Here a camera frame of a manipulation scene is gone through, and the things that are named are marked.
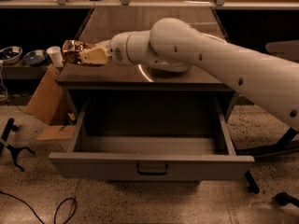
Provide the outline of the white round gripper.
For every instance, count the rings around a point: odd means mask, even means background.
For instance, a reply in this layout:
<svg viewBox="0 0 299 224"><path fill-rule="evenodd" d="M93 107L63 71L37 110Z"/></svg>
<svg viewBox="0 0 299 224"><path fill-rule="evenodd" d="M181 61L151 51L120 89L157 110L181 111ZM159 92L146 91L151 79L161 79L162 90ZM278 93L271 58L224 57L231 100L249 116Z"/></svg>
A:
<svg viewBox="0 0 299 224"><path fill-rule="evenodd" d="M121 33L113 36L109 41L109 46L84 47L79 53L80 63L85 65L104 65L109 58L110 50L112 61L121 66L132 65L127 54L127 42L130 33Z"/></svg>

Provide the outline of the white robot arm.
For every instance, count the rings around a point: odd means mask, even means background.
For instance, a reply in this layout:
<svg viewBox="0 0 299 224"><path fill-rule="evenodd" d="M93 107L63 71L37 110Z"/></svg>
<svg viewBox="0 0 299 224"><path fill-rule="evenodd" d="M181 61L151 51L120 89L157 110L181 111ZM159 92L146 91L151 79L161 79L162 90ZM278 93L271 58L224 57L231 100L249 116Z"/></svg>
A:
<svg viewBox="0 0 299 224"><path fill-rule="evenodd" d="M195 65L294 130L299 130L298 63L204 35L165 18L148 31L115 35L80 52L83 63L144 64L172 72Z"/></svg>

